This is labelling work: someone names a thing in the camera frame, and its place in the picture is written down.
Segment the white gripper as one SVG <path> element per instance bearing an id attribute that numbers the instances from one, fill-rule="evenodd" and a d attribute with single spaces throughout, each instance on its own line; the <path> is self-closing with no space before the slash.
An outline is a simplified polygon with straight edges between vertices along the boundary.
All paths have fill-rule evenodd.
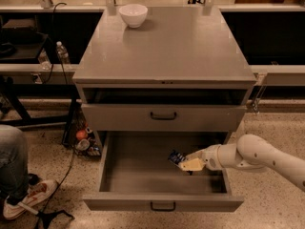
<path id="1" fill-rule="evenodd" d="M 208 148 L 186 155 L 186 159 L 178 164 L 182 171 L 201 171 L 204 167 L 211 171 L 222 169 L 218 160 L 218 149 L 220 145 L 212 145 Z"/>

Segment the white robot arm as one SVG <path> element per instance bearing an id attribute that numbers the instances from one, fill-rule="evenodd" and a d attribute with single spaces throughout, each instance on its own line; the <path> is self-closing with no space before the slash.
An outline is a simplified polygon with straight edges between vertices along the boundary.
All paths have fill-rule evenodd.
<path id="1" fill-rule="evenodd" d="M 215 144 L 187 155 L 178 163 L 182 171 L 223 168 L 259 170 L 268 167 L 305 191 L 305 161 L 284 153 L 258 135 L 243 135 L 233 144 Z"/>

